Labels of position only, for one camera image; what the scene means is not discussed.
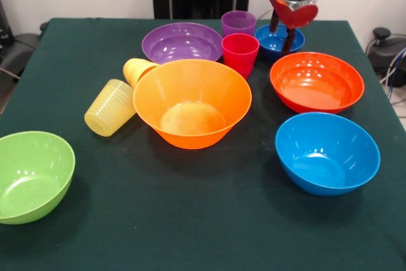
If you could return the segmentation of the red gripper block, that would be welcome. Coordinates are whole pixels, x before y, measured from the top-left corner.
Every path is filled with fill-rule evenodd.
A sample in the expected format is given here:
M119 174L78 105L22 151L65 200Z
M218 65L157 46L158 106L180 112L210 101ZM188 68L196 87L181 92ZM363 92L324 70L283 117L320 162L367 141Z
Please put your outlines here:
M275 33L282 22L287 28L282 54L293 52L296 28L304 27L312 22L318 14L317 0L269 0L273 7L269 30Z

